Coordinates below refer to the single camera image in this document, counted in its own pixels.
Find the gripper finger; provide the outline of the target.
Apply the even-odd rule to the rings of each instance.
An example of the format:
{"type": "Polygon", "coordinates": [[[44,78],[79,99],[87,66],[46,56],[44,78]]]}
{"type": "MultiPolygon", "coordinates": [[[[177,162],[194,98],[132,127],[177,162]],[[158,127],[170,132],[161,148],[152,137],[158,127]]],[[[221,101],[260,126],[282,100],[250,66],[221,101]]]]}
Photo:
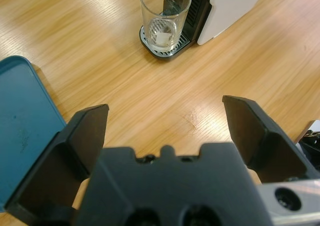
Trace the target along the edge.
{"type": "Polygon", "coordinates": [[[108,112],[107,104],[76,112],[32,165],[5,210],[70,208],[102,150],[108,112]]]}
{"type": "Polygon", "coordinates": [[[222,98],[230,136],[245,165],[263,183],[318,179],[320,173],[253,100],[222,98]]]}

